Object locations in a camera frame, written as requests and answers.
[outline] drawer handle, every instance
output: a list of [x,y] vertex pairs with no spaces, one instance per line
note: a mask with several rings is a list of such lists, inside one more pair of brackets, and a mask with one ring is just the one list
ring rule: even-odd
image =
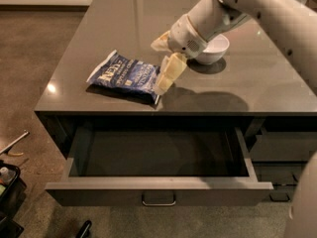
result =
[[295,181],[295,182],[298,182],[298,178],[296,177],[296,175],[295,174],[291,174],[292,175],[292,177],[293,177],[293,180]]
[[289,195],[286,193],[285,194],[286,195],[286,199],[278,199],[278,200],[276,200],[276,199],[274,199],[272,196],[271,196],[271,194],[269,195],[269,199],[272,201],[272,202],[289,202],[290,201],[290,197],[289,197]]
[[173,196],[172,203],[146,203],[145,197],[142,195],[142,205],[146,207],[171,207],[176,205],[176,196]]

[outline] drawer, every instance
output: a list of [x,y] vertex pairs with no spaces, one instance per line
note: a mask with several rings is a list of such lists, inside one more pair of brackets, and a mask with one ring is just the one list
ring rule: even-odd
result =
[[308,162],[317,150],[317,132],[261,129],[250,150],[255,162]]
[[259,181],[270,181],[274,187],[265,200],[288,202],[293,199],[304,163],[258,162],[253,163]]
[[242,132],[206,126],[78,127],[60,182],[61,205],[255,205],[273,189],[258,182]]

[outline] gray table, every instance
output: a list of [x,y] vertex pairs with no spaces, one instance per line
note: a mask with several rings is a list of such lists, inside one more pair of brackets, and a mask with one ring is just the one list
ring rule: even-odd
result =
[[93,0],[35,109],[66,157],[78,124],[93,117],[98,125],[158,118],[163,126],[206,118],[217,127],[243,127],[245,140],[267,117],[314,118],[316,95],[253,20],[225,33],[231,45],[219,62],[190,63],[157,106],[86,83],[113,50],[160,64],[165,54],[152,51],[151,42],[197,1]]

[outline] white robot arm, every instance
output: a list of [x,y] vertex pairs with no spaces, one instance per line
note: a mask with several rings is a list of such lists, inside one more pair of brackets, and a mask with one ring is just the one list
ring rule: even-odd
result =
[[214,37],[244,23],[246,15],[260,24],[317,93],[317,14],[296,0],[201,0],[152,47],[193,59]]
[[[254,18],[299,75],[317,94],[317,14],[295,0],[201,0],[172,25],[152,47],[177,56],[162,63],[157,80],[164,93],[185,67],[215,36]],[[162,78],[169,76],[164,85]],[[316,237],[317,152],[305,168],[289,211],[285,238]]]

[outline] black object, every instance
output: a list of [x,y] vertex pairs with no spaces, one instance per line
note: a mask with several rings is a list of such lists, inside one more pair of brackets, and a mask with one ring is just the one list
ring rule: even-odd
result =
[[87,220],[85,223],[83,223],[82,227],[80,228],[78,234],[76,235],[76,238],[86,238],[89,236],[89,228],[91,227],[91,221]]
[[0,195],[0,209],[4,214],[8,215],[9,217],[13,217],[20,206],[21,199],[24,196],[24,190],[27,186],[20,179],[21,172],[18,167],[4,164],[0,161],[0,169],[3,167],[7,168],[8,170],[14,171],[15,176],[13,177],[11,182],[6,185],[6,189]]
[[21,235],[23,230],[22,226],[0,211],[0,237],[16,238]]

